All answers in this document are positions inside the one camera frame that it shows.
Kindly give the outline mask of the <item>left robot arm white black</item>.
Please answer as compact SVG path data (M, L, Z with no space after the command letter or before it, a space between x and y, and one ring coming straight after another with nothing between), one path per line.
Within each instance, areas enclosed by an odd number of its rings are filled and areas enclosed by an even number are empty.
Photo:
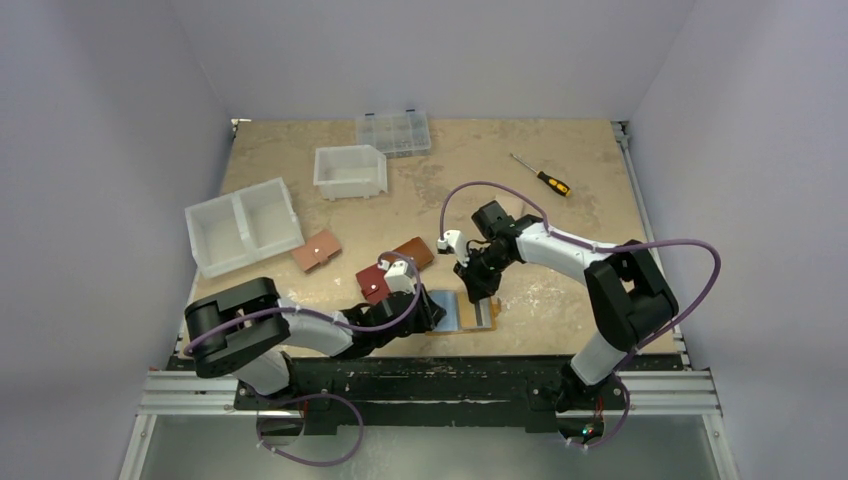
M324 313L282 298L271 279L260 277L188 305L190 341L183 352L199 377L233 375L272 408L284 409L297 399L298 382L292 359L277 346L359 359L396 338L433 331L445 315L424 287Z

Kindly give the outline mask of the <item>orange card holder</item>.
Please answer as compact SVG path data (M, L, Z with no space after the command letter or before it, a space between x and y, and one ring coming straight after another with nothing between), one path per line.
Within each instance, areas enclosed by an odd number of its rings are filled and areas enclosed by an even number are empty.
M470 334L494 331L501 301L489 297L472 303L465 291L435 290L431 299L445 310L445 316L427 335Z

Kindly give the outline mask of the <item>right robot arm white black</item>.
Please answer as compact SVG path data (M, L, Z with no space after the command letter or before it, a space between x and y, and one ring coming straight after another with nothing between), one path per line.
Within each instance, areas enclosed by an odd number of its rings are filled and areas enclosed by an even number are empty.
M679 312L653 256L637 241L622 251L613 244L592 244L566 236L535 215L515 219L495 201L479 208L472 221L482 241L458 230L444 231L437 241L440 253L455 256L454 272L470 301L493 296L514 263L544 266L587 289L596 332L569 361L561 381L563 397L573 406L596 399L600 383L626 355Z

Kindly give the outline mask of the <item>light blue credit card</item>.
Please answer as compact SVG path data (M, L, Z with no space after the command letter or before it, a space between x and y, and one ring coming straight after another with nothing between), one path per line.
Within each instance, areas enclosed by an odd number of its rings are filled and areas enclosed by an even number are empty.
M438 321L432 334L450 334L460 331L459 302L456 291L435 290L430 293L431 299L445 310L445 315Z

